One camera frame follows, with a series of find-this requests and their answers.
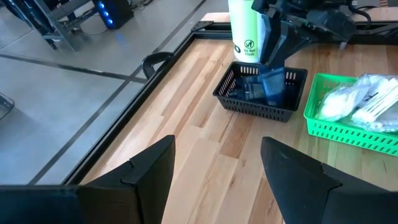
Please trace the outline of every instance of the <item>green plastic basket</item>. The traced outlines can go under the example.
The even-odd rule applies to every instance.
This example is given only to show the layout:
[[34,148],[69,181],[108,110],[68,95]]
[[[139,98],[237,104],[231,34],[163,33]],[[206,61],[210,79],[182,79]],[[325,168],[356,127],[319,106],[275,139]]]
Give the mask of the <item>green plastic basket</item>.
[[325,93],[340,83],[354,83],[356,80],[357,78],[341,75],[323,73],[315,75],[304,111],[308,133],[316,137],[398,156],[398,135],[373,133],[354,126],[314,118]]

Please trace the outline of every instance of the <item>concrete floor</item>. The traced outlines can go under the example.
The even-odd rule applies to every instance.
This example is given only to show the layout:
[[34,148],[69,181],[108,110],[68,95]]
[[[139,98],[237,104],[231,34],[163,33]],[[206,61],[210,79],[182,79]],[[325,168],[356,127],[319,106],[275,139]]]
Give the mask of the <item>concrete floor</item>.
[[73,52],[62,42],[51,49],[36,30],[0,9],[0,54],[122,75],[108,78],[0,55],[0,92],[16,104],[0,120],[0,184],[61,183],[144,85],[126,81],[142,59],[160,45],[173,51],[207,12],[226,11],[227,1],[154,0],[121,29],[88,35],[106,29],[94,16],[81,25],[85,34],[77,38],[85,44]]

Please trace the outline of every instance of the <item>white bottle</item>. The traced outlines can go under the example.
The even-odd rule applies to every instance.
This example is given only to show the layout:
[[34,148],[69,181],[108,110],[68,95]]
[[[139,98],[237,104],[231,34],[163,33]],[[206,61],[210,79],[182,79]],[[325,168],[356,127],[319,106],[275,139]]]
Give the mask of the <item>white bottle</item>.
[[228,0],[235,57],[248,63],[258,63],[265,37],[261,15],[252,10],[253,0]]

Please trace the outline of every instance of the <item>black plastic basket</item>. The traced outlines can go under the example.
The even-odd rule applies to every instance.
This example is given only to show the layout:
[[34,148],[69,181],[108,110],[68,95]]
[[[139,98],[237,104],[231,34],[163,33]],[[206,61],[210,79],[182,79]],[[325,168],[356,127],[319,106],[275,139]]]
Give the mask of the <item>black plastic basket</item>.
[[294,111],[299,108],[303,93],[307,70],[299,68],[285,68],[285,84],[295,85],[295,91],[286,92],[285,104],[281,108],[268,106],[266,103],[257,101],[245,101],[228,97],[229,91],[236,85],[236,79],[251,75],[258,75],[259,67],[263,65],[243,62],[233,62],[227,69],[225,75],[213,92],[220,103],[227,110],[260,116],[262,118],[287,122]]

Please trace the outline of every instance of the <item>wooden tabletop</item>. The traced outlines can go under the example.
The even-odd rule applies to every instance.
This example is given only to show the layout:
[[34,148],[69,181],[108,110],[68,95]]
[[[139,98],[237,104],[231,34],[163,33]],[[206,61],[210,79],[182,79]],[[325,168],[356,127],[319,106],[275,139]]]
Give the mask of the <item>wooden tabletop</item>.
[[[391,9],[375,9],[372,15],[385,20],[391,16],[386,10]],[[204,17],[228,19],[228,13]],[[398,190],[398,157],[309,136],[303,117],[315,73],[398,74],[397,58],[398,47],[392,46],[349,45],[339,51],[335,45],[313,45],[297,52],[286,64],[307,69],[308,78],[298,111],[280,123],[223,109],[212,92],[234,60],[232,41],[196,40],[83,182],[174,134],[175,172],[164,224],[282,223],[260,158],[261,138],[271,136],[360,179]]]

